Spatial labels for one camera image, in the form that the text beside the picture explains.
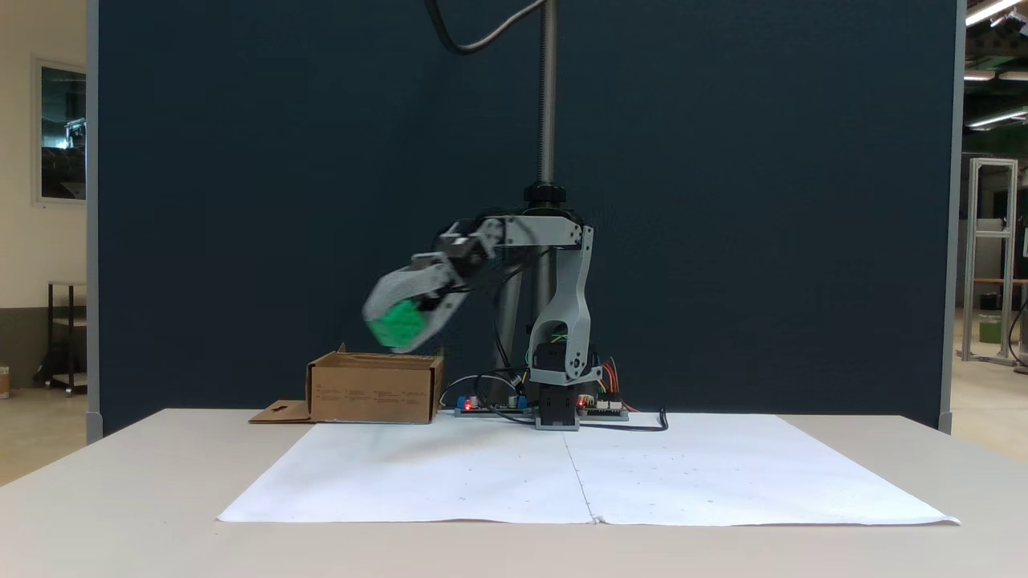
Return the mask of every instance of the dark blue backdrop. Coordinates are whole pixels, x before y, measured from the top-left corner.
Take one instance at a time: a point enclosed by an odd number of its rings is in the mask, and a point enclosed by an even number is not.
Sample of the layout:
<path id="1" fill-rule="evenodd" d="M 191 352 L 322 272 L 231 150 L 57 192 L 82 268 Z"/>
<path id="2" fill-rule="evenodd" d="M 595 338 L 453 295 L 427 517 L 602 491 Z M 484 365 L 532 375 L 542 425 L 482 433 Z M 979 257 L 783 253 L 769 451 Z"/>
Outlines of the dark blue backdrop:
<path id="1" fill-rule="evenodd" d="M 447 0 L 471 40 L 522 0 Z M 954 2 L 563 0 L 557 179 L 644 408 L 934 426 Z M 377 277 L 536 171 L 538 16 L 466 59 L 419 0 L 103 2 L 101 410 L 302 396 Z M 896 66 L 908 63 L 909 66 Z M 489 297 L 444 335 L 491 363 Z"/>

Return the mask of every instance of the ceiling light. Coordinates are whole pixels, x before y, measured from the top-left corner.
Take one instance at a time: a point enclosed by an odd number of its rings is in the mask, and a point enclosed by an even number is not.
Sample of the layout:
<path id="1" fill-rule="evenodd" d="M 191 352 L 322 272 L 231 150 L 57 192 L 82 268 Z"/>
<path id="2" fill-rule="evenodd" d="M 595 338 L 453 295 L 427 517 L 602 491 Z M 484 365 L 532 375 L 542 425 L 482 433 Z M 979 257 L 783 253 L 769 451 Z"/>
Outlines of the ceiling light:
<path id="1" fill-rule="evenodd" d="M 978 24 L 997 12 L 1001 12 L 1020 3 L 1021 0 L 997 0 L 996 2 L 977 8 L 974 12 L 967 14 L 967 26 Z"/>
<path id="2" fill-rule="evenodd" d="M 964 80 L 968 80 L 968 81 L 971 81 L 971 82 L 981 82 L 983 80 L 992 80 L 995 77 L 996 77 L 996 73 L 993 72 L 993 71 L 991 71 L 991 70 L 965 70 L 964 71 Z"/>
<path id="3" fill-rule="evenodd" d="M 986 124 L 992 124 L 993 122 L 999 122 L 1000 120 L 1007 120 L 1009 118 L 1015 118 L 1021 116 L 1025 113 L 1025 107 L 1021 107 L 1017 110 L 1008 110 L 1000 114 L 994 114 L 992 116 L 986 116 L 985 118 L 980 118 L 972 122 L 967 123 L 968 129 L 975 129 L 976 127 L 984 127 Z"/>

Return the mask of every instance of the white paper sheet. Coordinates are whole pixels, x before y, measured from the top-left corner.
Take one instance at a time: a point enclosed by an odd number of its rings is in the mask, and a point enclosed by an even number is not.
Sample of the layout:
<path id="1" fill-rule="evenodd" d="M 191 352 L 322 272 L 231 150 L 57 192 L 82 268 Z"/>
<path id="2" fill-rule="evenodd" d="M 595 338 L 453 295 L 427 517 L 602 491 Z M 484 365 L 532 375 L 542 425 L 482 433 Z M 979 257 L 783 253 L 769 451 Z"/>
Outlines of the white paper sheet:
<path id="1" fill-rule="evenodd" d="M 660 433 L 543 432 L 448 414 L 428 426 L 320 424 L 219 519 L 954 520 L 776 417 L 676 413 L 668 420 L 670 429 Z M 633 413 L 632 423 L 657 421 Z"/>
<path id="2" fill-rule="evenodd" d="M 560 434 L 501 422 L 319 424 L 219 519 L 592 522 Z"/>
<path id="3" fill-rule="evenodd" d="M 633 413 L 632 423 L 656 423 Z M 564 440 L 597 521 L 662 526 L 956 521 L 774 416 L 668 414 L 661 433 Z"/>

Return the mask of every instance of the table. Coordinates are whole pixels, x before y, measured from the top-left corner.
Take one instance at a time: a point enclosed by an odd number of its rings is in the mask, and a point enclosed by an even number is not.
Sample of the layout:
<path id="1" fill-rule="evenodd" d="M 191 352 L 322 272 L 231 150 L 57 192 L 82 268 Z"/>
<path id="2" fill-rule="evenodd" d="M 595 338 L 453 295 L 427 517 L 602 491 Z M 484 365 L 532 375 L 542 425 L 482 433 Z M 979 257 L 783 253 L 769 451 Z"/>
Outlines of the table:
<path id="1" fill-rule="evenodd" d="M 0 573 L 524 578 L 535 566 L 540 577 L 1028 575 L 1028 465 L 902 418 L 783 416 L 962 527 L 216 521 L 311 427 L 247 424 L 254 413 L 167 409 L 0 487 Z M 515 562 L 495 562 L 504 547 Z"/>
<path id="2" fill-rule="evenodd" d="M 58 318 L 54 316 L 54 305 L 53 305 L 53 287 L 56 285 L 64 286 L 68 288 L 68 305 L 65 308 L 67 313 L 64 318 Z M 75 393 L 76 387 L 84 387 L 88 380 L 85 371 L 78 371 L 75 364 L 75 328 L 85 327 L 85 318 L 77 317 L 75 315 L 75 287 L 85 287 L 84 281 L 50 281 L 46 285 L 47 294 L 47 304 L 46 304 L 46 360 L 52 360 L 58 356 L 54 350 L 53 341 L 53 326 L 64 325 L 68 328 L 68 351 L 65 354 L 65 373 L 53 373 L 46 377 L 45 387 L 49 388 L 53 383 L 64 384 L 65 394 L 71 397 Z"/>

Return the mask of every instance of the cardboard box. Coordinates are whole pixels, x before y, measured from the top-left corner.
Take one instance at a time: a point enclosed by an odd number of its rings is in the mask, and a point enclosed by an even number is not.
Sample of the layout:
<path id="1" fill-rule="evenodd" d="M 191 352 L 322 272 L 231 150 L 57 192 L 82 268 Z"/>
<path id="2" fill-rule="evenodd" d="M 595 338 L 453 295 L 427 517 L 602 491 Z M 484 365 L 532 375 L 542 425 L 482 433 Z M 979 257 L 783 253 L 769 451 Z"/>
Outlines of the cardboard box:
<path id="1" fill-rule="evenodd" d="M 443 386 L 442 356 L 346 353 L 307 364 L 306 399 L 279 400 L 252 424 L 430 424 Z"/>

